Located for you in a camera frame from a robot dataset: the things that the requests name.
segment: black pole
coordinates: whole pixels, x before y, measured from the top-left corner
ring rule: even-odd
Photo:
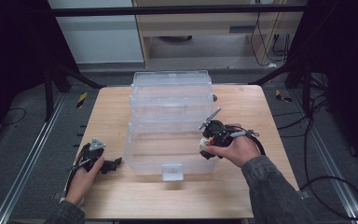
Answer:
[[[54,112],[54,100],[53,100],[53,90],[51,86],[51,77],[50,77],[50,71],[48,70],[48,67],[45,68],[45,71],[43,72],[43,78],[45,81],[45,95],[46,95],[46,117],[45,121],[48,121],[51,118],[51,115]]]
[[[98,8],[59,8],[52,10],[25,11],[28,14],[53,17],[123,16],[158,14],[200,14],[200,13],[241,13],[241,12],[297,12],[304,11],[307,4],[279,5],[211,5],[178,7],[98,7]]]
[[[304,62],[304,75],[303,75],[303,109],[306,115],[311,116],[310,111],[310,62]]]

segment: left hand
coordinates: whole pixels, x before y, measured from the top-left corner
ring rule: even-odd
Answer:
[[[89,192],[94,183],[95,176],[103,166],[104,158],[100,157],[92,166],[89,172],[83,167],[80,167],[72,179],[71,188],[66,194],[65,200],[76,206],[79,206],[82,198]]]

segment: cable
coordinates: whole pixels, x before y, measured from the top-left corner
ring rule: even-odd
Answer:
[[[328,86],[324,84],[324,80],[319,80],[318,78],[314,77],[313,75],[310,76],[310,79],[312,80],[312,87],[320,90],[320,91],[327,91]]]
[[[256,22],[255,22],[255,28],[254,28],[254,30],[252,31],[251,40],[250,40],[251,46],[252,46],[252,50],[253,50],[253,52],[254,52],[254,55],[256,55],[256,53],[255,53],[255,48],[254,48],[254,45],[253,45],[253,37],[254,37],[256,28],[258,28],[258,32],[260,33],[260,39],[261,39],[261,42],[263,43],[263,47],[264,47],[264,53],[266,54],[266,56],[267,56],[273,63],[280,62],[281,60],[275,60],[275,59],[271,59],[271,58],[269,57],[269,54],[267,53],[267,47],[266,47],[266,44],[265,44],[265,42],[264,42],[264,38],[263,38],[263,36],[261,35],[261,30],[260,30],[260,23],[259,23],[259,21],[260,21],[260,12],[257,13],[257,19],[256,19]],[[268,65],[267,63],[266,63],[266,64],[262,64],[260,61],[258,61],[257,57],[255,57],[255,59],[256,59],[256,61],[257,61],[257,63],[258,63],[259,65],[262,65],[262,66]]]
[[[80,152],[77,154],[76,158],[75,158],[75,165],[73,167],[76,167],[75,169],[70,169],[68,171],[70,171],[71,173],[69,174],[68,176],[68,180],[66,181],[66,187],[65,187],[65,197],[66,197],[66,194],[68,193],[69,191],[69,188],[71,188],[71,183],[72,183],[72,180],[74,179],[75,177],[75,174],[76,174],[76,171],[77,169],[79,168],[78,167],[78,164],[80,163],[80,161],[83,159],[83,156],[85,154],[85,150],[87,149],[87,147],[89,147],[89,144],[86,144],[85,146],[83,146],[80,150]]]
[[[282,129],[286,129],[286,128],[290,128],[290,127],[292,127],[292,126],[295,126],[296,124],[298,124],[299,122],[301,122],[301,120],[306,119],[306,118],[308,118],[308,116],[307,116],[307,115],[306,115],[306,116],[304,116],[304,117],[302,117],[301,119],[299,119],[299,120],[297,120],[297,121],[295,121],[295,122],[291,123],[291,124],[288,124],[288,125],[286,125],[286,126],[283,126],[283,127],[277,128],[277,130],[282,130]]]
[[[308,151],[308,148],[307,148],[307,139],[308,139],[308,133],[310,132],[310,129],[313,125],[313,113],[315,111],[319,111],[320,108],[324,105],[327,105],[327,101],[324,100],[324,101],[321,101],[319,104],[317,105],[314,105],[316,100],[319,98],[319,97],[322,97],[324,96],[323,94],[321,94],[320,96],[316,97],[315,100],[312,102],[312,105],[311,105],[311,113],[310,113],[310,121],[307,125],[307,129],[306,129],[306,132],[305,132],[305,136],[304,136],[304,170],[305,170],[305,175],[306,175],[306,179],[307,179],[307,183],[301,187],[300,189],[303,190],[305,187],[309,187],[310,188],[310,191],[312,192],[313,196],[315,196],[315,198],[318,200],[319,203],[321,203],[325,208],[327,208],[330,212],[334,213],[335,215],[339,216],[339,217],[342,217],[342,218],[345,218],[347,220],[358,220],[358,217],[348,217],[347,215],[342,215],[341,213],[339,213],[337,210],[333,209],[332,207],[330,207],[329,205],[327,205],[318,195],[317,193],[315,192],[314,188],[312,187],[312,183],[316,182],[316,181],[319,181],[319,180],[322,180],[322,179],[335,179],[337,181],[341,181],[341,182],[344,182],[346,183],[351,189],[354,189],[356,191],[356,193],[358,194],[358,188],[356,188],[353,184],[351,184],[350,182],[342,179],[342,178],[339,178],[339,177],[336,177],[336,176],[331,176],[331,175],[323,175],[323,176],[319,176],[319,177],[316,177],[316,178],[313,178],[310,180],[310,175],[309,175],[309,170],[308,170],[308,160],[307,160],[307,151]]]
[[[277,115],[272,115],[272,117],[279,117],[279,116],[293,115],[293,114],[301,114],[301,112],[289,112],[289,113],[277,114]]]
[[[274,54],[275,56],[282,57],[282,61],[283,61],[283,63],[285,63],[287,54],[289,53],[289,40],[290,40],[290,35],[286,35],[286,40],[285,40],[285,42],[284,42],[284,48],[283,48],[283,49],[276,50],[276,49],[275,49],[275,46],[276,46],[276,43],[278,42],[279,36],[280,36],[280,35],[275,35],[275,36],[274,36],[274,43],[273,43],[273,45],[272,45],[272,52],[273,52],[273,54]]]
[[[25,118],[25,115],[27,114],[27,111],[23,108],[16,107],[16,108],[11,108],[8,111],[11,111],[11,110],[22,110],[22,112],[23,112],[22,117],[16,121],[11,122],[11,123],[2,123],[2,125],[8,126],[8,125],[16,124],[16,123],[22,121]]]
[[[324,74],[324,73],[320,73],[320,74],[321,74],[322,83],[326,86],[326,84],[324,83],[324,76],[325,76],[325,74]]]
[[[302,136],[304,136],[305,134],[303,133],[303,134],[299,134],[299,135],[287,135],[287,136],[285,136],[285,135],[280,135],[280,137],[281,138],[292,138],[292,137],[302,137]]]

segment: transparent plastic container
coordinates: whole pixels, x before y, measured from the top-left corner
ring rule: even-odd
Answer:
[[[135,73],[130,101],[124,161],[134,173],[180,180],[213,171],[218,159],[199,154],[199,126],[213,113],[207,71]]]

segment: gray sleeve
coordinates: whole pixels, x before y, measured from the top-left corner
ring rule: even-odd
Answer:
[[[85,223],[85,214],[74,204],[62,201],[45,223]]]
[[[241,170],[249,185],[255,223],[315,223],[301,197],[268,157],[254,158]]]

